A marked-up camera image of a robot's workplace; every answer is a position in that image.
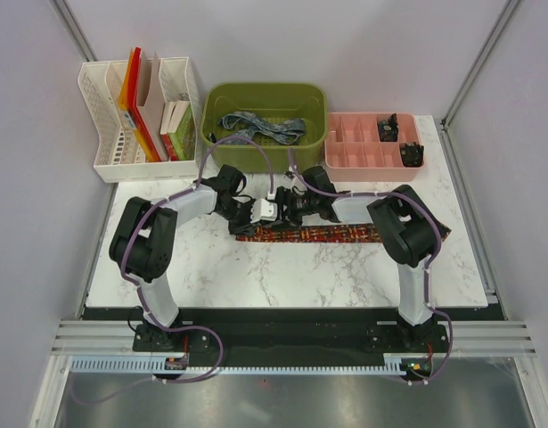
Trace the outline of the red patterned tie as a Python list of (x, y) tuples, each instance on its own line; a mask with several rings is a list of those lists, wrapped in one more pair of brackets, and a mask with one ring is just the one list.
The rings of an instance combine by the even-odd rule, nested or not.
[(320, 226), (259, 226), (253, 233), (233, 234), (246, 243), (381, 243), (374, 224), (330, 224)]

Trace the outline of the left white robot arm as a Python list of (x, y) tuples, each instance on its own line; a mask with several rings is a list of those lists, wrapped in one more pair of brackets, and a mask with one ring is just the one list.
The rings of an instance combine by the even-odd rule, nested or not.
[(203, 215), (216, 213), (228, 222), (232, 235), (252, 235), (252, 198), (236, 198), (246, 177), (236, 168), (223, 166), (215, 177), (204, 178), (168, 199), (152, 203), (140, 197), (127, 201), (110, 242), (110, 259), (119, 272), (137, 287), (143, 316), (154, 325), (152, 338), (164, 350), (176, 350), (184, 340), (177, 323), (179, 307), (168, 284), (166, 271), (174, 249), (176, 230)]

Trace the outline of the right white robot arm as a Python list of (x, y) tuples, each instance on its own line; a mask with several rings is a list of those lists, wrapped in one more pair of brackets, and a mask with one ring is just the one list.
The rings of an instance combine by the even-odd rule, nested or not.
[(387, 254), (397, 264), (398, 313), (404, 322), (396, 330), (398, 344), (405, 350), (418, 350), (429, 339), (426, 324), (439, 313), (430, 302), (429, 271), (448, 228), (408, 184), (384, 193), (337, 192), (321, 167), (304, 173), (294, 170), (292, 175), (303, 190), (283, 186), (270, 190), (279, 204), (277, 213), (284, 220), (299, 225), (303, 217), (317, 214), (343, 225), (374, 226)]

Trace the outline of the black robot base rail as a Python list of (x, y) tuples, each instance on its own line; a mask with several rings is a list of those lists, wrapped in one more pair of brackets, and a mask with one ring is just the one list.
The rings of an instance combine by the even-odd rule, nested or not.
[(377, 366), (387, 354), (438, 356), (446, 328), (417, 328), (394, 309), (182, 309), (168, 333), (143, 321), (136, 352), (187, 352), (196, 366)]

